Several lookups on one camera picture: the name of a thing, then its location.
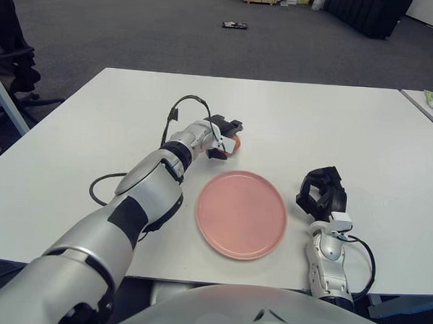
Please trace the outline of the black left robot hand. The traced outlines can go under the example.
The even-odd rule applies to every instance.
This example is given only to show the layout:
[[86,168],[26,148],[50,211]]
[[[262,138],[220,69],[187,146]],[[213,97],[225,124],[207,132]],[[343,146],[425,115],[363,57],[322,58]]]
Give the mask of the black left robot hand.
[[210,122],[213,133],[212,147],[206,150],[209,159],[226,160],[240,149],[241,141],[238,133],[243,130],[238,120],[226,121],[224,116],[213,115],[206,118]]

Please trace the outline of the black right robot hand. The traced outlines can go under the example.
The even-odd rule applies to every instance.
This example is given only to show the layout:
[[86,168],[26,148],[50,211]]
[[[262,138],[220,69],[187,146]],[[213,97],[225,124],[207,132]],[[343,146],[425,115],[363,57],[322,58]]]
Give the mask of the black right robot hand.
[[332,222],[333,212],[337,214],[337,225],[330,229],[330,233],[352,230],[352,223],[346,213],[347,195],[340,182],[341,177],[335,166],[311,170],[303,179],[296,203],[314,218],[308,228],[312,236],[324,231]]

